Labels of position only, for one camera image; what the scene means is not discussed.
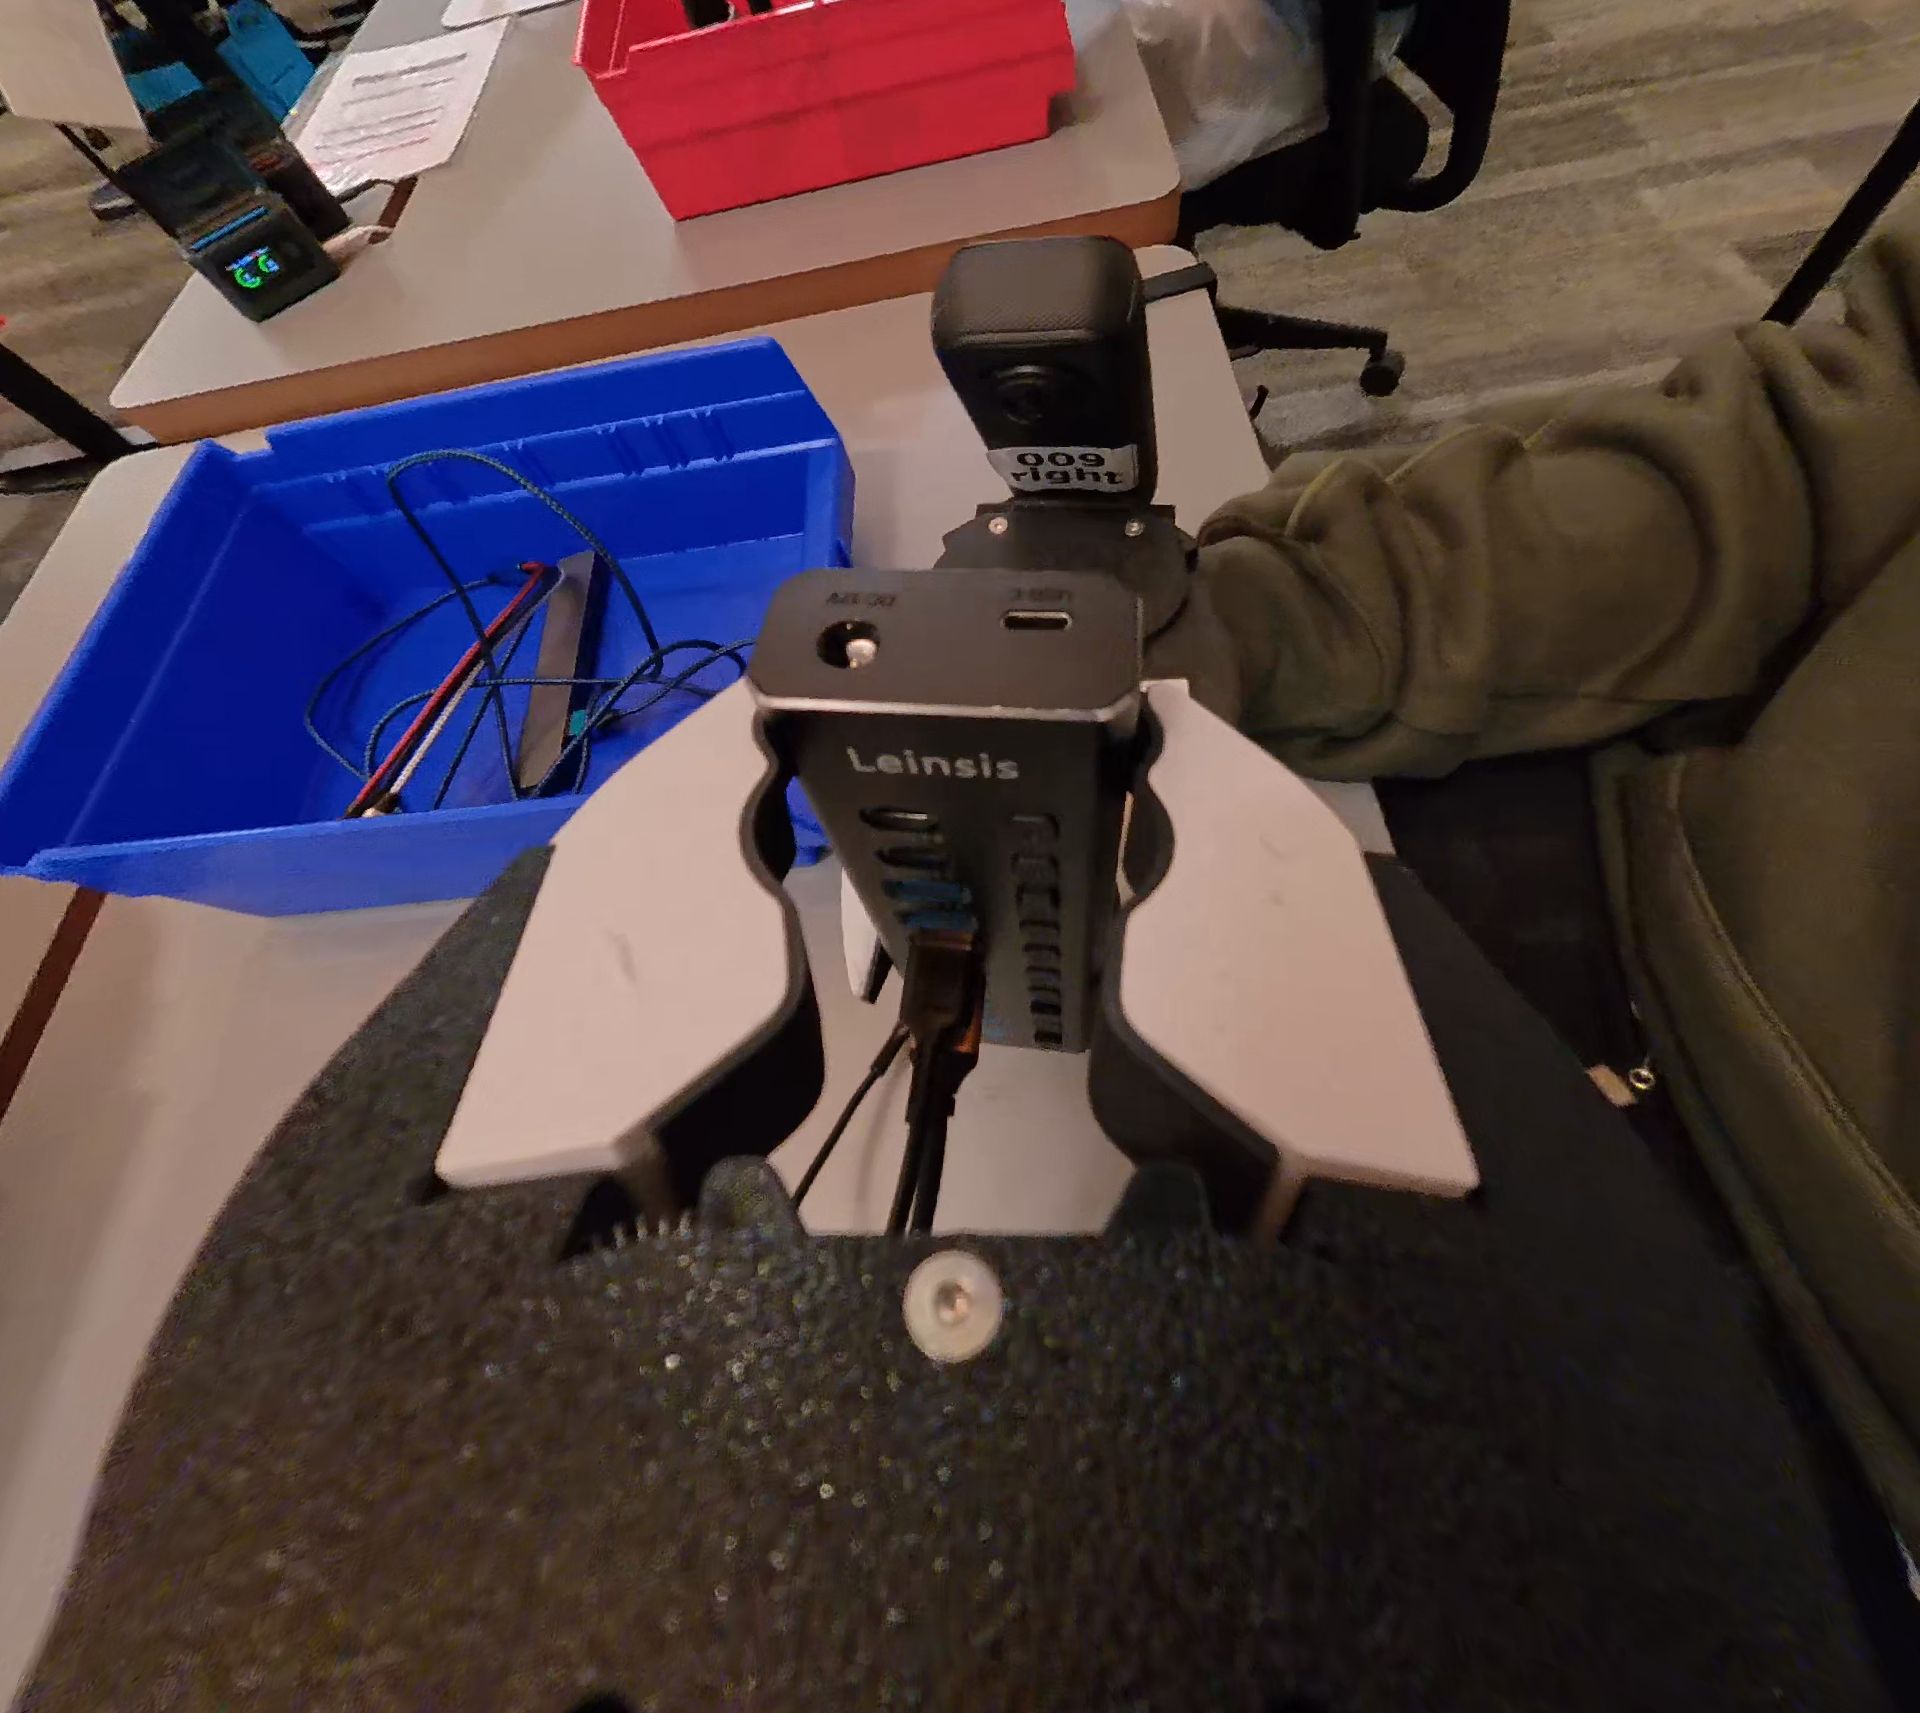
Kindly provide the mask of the large red bin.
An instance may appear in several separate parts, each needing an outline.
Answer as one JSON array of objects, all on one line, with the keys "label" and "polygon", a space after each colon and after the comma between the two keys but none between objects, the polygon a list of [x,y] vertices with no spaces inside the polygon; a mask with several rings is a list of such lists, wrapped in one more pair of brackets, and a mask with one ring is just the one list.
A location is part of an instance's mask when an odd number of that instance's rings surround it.
[{"label": "large red bin", "polygon": [[576,67],[668,218],[1048,138],[1063,0],[581,0]]}]

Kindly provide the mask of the grey table with wooden edge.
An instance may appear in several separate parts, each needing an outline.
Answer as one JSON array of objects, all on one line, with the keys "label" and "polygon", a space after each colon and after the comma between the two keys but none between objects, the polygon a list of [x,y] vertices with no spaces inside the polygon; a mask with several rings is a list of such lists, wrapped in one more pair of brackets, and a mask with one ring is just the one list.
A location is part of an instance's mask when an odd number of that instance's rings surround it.
[{"label": "grey table with wooden edge", "polygon": [[[448,3],[378,0],[349,59],[444,37]],[[686,223],[576,67],[579,3],[511,19],[452,162],[359,208],[387,240],[259,328],[188,273],[111,408],[190,442],[922,296],[974,239],[1171,244],[1183,181],[1114,0],[1063,19],[1044,139]]]}]

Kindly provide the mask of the blue plastic bin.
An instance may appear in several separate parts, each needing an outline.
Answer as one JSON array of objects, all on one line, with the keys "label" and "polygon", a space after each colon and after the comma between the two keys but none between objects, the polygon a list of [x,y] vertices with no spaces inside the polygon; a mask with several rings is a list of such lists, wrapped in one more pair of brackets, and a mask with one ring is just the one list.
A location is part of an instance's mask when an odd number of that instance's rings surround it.
[{"label": "blue plastic bin", "polygon": [[[483,895],[852,564],[852,460],[768,337],[211,447],[5,771],[5,871],[286,917]],[[579,781],[518,796],[541,607],[609,566]]]}]

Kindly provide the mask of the white board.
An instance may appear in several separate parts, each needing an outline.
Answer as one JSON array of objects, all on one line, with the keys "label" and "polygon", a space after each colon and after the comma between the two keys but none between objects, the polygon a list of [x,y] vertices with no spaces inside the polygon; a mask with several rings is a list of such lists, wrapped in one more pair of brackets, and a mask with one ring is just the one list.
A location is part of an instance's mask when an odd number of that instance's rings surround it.
[{"label": "white board", "polygon": [[98,0],[5,0],[5,107],[42,126],[145,129]]}]

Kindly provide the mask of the person's right forearm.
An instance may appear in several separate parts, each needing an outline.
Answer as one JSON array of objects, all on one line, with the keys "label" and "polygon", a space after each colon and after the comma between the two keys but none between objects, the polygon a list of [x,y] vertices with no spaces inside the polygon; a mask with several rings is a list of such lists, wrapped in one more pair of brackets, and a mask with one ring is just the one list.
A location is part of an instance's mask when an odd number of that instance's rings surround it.
[{"label": "person's right forearm", "polygon": [[1275,472],[1198,566],[1234,723],[1312,781],[1438,779],[1738,701],[1917,535],[1917,201],[1833,322],[1697,342],[1409,450]]}]

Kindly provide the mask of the grey metal bar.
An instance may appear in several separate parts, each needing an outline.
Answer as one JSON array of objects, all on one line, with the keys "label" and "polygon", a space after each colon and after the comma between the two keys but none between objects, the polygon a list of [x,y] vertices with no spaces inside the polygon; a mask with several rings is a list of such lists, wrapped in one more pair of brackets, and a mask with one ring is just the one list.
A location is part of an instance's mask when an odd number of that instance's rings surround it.
[{"label": "grey metal bar", "polygon": [[596,665],[609,598],[609,566],[600,551],[576,551],[554,566],[541,607],[541,640],[523,675],[523,721],[518,737],[518,796],[543,802],[579,781],[576,745],[600,701]]}]

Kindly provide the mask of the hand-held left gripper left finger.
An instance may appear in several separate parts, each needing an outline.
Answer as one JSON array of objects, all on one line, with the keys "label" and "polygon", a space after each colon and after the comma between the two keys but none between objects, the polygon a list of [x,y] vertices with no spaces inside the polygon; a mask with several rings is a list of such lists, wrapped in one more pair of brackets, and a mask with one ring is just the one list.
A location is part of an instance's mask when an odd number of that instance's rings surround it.
[{"label": "hand-held left gripper left finger", "polygon": [[601,781],[552,842],[436,1176],[697,1193],[781,1150],[828,1084],[790,842],[747,679]]}]

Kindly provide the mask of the black charger with green display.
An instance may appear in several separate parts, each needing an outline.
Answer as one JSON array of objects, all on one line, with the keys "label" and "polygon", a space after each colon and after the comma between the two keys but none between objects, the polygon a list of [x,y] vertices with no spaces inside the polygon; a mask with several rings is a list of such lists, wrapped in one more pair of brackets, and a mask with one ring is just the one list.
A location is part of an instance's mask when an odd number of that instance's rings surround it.
[{"label": "black charger with green display", "polygon": [[158,109],[147,152],[111,182],[254,322],[339,280],[325,244],[349,216],[242,81]]}]

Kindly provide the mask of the black USB hub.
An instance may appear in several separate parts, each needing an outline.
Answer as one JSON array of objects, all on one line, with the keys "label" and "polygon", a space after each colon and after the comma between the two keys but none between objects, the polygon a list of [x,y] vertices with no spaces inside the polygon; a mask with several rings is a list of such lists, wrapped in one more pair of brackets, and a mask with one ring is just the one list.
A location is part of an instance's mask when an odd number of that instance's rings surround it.
[{"label": "black USB hub", "polygon": [[1141,618],[1113,576],[794,576],[750,687],[877,942],[973,937],[982,1042],[1084,1055],[1114,920]]}]

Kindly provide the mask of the white plastic bag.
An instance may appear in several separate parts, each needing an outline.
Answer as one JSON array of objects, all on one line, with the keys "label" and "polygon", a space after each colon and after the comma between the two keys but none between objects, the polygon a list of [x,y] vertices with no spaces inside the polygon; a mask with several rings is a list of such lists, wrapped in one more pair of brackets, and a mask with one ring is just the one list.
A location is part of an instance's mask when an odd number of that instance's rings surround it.
[{"label": "white plastic bag", "polygon": [[1185,195],[1324,133],[1316,0],[1120,0],[1120,12]]}]

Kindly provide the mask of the black table leg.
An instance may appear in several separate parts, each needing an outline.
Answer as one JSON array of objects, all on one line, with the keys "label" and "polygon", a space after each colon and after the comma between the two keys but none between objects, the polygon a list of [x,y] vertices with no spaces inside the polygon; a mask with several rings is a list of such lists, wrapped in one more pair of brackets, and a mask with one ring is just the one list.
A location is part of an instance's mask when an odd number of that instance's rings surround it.
[{"label": "black table leg", "polygon": [[1917,129],[1920,129],[1920,107],[1912,102],[1909,116],[1900,121],[1885,152],[1859,181],[1859,188],[1839,208],[1833,223],[1821,230],[1821,239],[1815,239],[1815,244],[1791,267],[1789,283],[1768,302],[1763,322],[1797,328],[1807,317],[1807,309],[1833,283],[1848,252],[1874,232],[1881,216],[1917,174]]}]

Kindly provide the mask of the grey desk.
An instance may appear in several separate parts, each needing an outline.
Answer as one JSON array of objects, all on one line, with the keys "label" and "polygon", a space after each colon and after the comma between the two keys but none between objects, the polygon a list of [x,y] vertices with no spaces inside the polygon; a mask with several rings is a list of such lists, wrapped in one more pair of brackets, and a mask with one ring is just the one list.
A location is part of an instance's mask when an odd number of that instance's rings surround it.
[{"label": "grey desk", "polygon": [[[1203,291],[1146,311],[1157,498],[1193,534],[1265,484],[1245,386]],[[927,301],[764,328],[844,437],[855,559],[934,564],[1002,489],[927,345]],[[190,456],[263,430],[118,460],[80,495],[5,618],[5,758],[111,590]],[[877,1027],[828,942],[835,868],[790,878],[828,1029],[815,1123],[773,1154],[802,1176]],[[162,899],[88,907],[5,878],[5,1027],[33,968],[59,983],[5,1055],[5,1711],[31,1680],[77,1556],[103,1448],[182,1271],[285,1112],[387,1000],[465,902],[245,917]],[[964,1090],[936,1227],[1096,1231],[1132,1163],[1096,1131],[1084,1065],[986,1049]],[[903,1150],[903,1080],[877,1090],[806,1202],[809,1227],[868,1231]]]}]

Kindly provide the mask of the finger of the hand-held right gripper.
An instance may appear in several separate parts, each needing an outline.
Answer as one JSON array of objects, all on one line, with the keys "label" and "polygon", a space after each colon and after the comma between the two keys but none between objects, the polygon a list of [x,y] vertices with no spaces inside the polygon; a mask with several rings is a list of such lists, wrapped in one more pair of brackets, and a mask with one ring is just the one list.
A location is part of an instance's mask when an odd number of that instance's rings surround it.
[{"label": "finger of the hand-held right gripper", "polygon": [[838,868],[835,929],[838,929],[847,987],[861,1007],[875,1007],[892,973],[892,961],[868,910],[855,862],[857,862],[855,851],[835,847],[835,868]]}]

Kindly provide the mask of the white paper sheet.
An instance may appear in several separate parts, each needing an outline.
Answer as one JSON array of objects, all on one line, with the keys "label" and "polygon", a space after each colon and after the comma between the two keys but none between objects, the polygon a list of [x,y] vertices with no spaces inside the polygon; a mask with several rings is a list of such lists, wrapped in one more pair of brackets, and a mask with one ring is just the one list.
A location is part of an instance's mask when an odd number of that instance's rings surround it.
[{"label": "white paper sheet", "polygon": [[298,156],[339,199],[444,166],[465,139],[502,45],[504,19],[484,19],[422,45],[346,56],[298,121]]}]

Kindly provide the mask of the black office chair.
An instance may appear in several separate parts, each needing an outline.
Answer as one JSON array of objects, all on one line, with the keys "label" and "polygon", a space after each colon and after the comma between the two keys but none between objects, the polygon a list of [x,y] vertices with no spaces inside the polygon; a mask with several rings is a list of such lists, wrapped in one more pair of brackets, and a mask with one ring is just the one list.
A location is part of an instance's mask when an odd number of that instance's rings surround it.
[{"label": "black office chair", "polygon": [[1369,216],[1433,216],[1484,162],[1510,0],[1308,0],[1324,126],[1183,199],[1176,244],[1211,225],[1278,225],[1339,249]]}]

